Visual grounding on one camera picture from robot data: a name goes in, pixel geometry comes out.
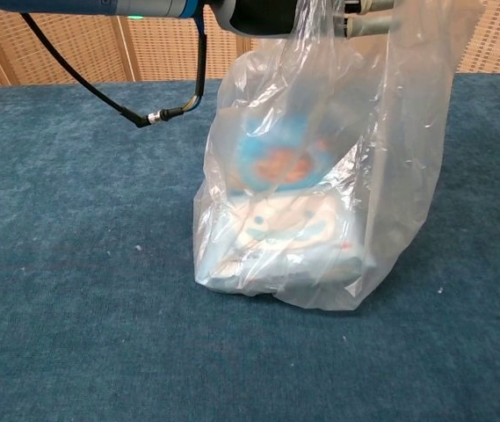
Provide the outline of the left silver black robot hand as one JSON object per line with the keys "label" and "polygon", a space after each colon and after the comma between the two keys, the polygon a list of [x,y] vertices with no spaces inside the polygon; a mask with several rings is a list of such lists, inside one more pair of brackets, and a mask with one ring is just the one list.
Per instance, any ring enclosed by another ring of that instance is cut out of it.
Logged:
{"label": "left silver black robot hand", "polygon": [[[229,32],[252,38],[285,38],[296,25],[298,0],[205,0],[218,25]],[[384,14],[395,0],[328,0],[336,11],[334,33],[356,38],[388,33],[393,19]]]}

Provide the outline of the transparent plastic carrier bag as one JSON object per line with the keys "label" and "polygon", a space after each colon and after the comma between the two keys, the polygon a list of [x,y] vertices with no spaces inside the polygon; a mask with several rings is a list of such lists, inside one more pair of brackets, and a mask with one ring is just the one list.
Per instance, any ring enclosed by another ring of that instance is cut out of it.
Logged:
{"label": "transparent plastic carrier bag", "polygon": [[[335,11],[328,0],[299,0],[293,31],[238,57],[223,78],[193,204],[194,279],[199,235],[235,197],[330,191],[358,217],[375,265],[354,283],[260,294],[305,309],[356,309],[424,225],[442,164],[453,76],[482,0],[395,0],[384,12],[393,19],[388,33],[351,39],[335,35]],[[244,123],[297,115],[310,135],[330,138],[331,170],[300,190],[233,192],[228,175]]]}

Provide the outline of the blue cookie snack pack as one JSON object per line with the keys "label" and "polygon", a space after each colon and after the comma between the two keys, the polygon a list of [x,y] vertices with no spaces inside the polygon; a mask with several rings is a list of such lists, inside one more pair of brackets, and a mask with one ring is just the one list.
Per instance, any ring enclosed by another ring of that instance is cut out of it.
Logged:
{"label": "blue cookie snack pack", "polygon": [[336,162],[325,134],[308,133],[297,115],[274,121],[247,120],[237,139],[228,183],[235,193],[300,190],[319,183]]}

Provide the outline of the blue carpet table cover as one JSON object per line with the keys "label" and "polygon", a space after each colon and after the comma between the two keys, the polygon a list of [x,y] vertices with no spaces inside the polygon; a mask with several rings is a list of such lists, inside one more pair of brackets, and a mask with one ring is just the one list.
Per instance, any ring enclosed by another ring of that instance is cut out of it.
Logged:
{"label": "blue carpet table cover", "polygon": [[428,220],[353,312],[195,283],[218,83],[140,130],[0,87],[0,422],[500,422],[500,75],[458,75]]}

